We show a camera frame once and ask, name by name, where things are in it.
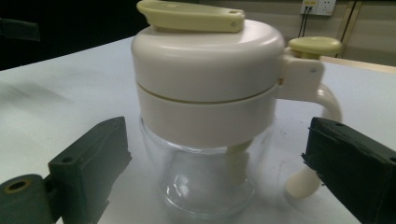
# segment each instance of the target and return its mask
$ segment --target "white table surface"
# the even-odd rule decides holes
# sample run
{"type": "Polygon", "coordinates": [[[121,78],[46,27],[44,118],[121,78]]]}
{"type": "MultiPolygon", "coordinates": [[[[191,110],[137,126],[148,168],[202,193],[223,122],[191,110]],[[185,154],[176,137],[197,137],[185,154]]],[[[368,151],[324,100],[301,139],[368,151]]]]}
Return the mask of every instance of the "white table surface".
{"type": "MultiPolygon", "coordinates": [[[[170,213],[154,193],[138,128],[131,40],[0,72],[0,182],[48,175],[47,163],[91,127],[124,116],[134,158],[116,181],[100,223],[206,223],[170,213]]],[[[338,98],[344,123],[396,149],[396,75],[325,66],[323,82],[338,98]]],[[[299,202],[283,194],[289,174],[303,167],[307,128],[320,110],[309,103],[277,102],[264,199],[211,223],[359,223],[326,187],[299,202]]]]}

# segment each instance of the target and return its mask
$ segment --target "electrical outlet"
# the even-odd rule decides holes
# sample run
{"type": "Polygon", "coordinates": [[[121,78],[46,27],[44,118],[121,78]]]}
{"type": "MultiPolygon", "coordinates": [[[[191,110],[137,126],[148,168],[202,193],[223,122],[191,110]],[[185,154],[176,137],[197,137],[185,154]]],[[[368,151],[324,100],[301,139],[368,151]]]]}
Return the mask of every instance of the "electrical outlet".
{"type": "Polygon", "coordinates": [[[334,6],[335,0],[318,0],[316,15],[331,16],[334,6]]]}
{"type": "Polygon", "coordinates": [[[315,15],[317,11],[317,6],[318,6],[318,0],[303,0],[303,5],[301,6],[300,13],[301,14],[306,14],[308,12],[308,7],[312,7],[311,10],[309,10],[309,15],[315,15]]]}

